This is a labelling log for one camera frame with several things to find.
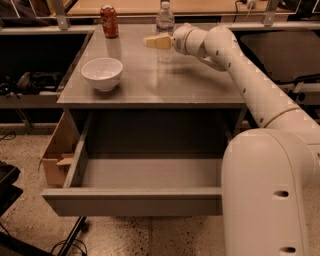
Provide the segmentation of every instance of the speckled floor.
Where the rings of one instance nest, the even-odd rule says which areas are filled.
[[[11,235],[42,250],[50,251],[65,239],[76,217],[59,217],[41,197],[46,187],[40,159],[53,132],[52,126],[35,127],[29,135],[24,128],[0,126],[0,137],[16,131],[13,140],[0,141],[0,160],[21,170],[15,183],[22,196],[1,217]],[[320,187],[304,192],[311,252],[320,251]],[[223,256],[222,217],[89,217],[89,232],[80,234],[90,256]],[[73,249],[70,255],[81,255]]]

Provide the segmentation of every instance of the ceramic bowl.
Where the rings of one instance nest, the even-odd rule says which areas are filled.
[[[87,62],[81,69],[82,75],[96,89],[110,91],[120,82],[123,65],[113,58],[98,58]]]

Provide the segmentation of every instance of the red soda can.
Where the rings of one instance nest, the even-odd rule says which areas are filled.
[[[103,32],[107,38],[119,36],[117,13],[114,7],[104,5],[100,9]]]

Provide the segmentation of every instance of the plastic bottle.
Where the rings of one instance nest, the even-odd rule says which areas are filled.
[[[174,13],[170,9],[170,2],[161,2],[161,9],[159,10],[156,17],[156,30],[157,34],[168,33],[173,35],[174,32]],[[158,60],[159,62],[171,62],[172,61],[173,50],[158,50]]]

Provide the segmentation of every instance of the cardboard box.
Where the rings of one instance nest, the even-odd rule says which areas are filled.
[[[48,185],[63,186],[78,139],[63,114],[42,157]]]

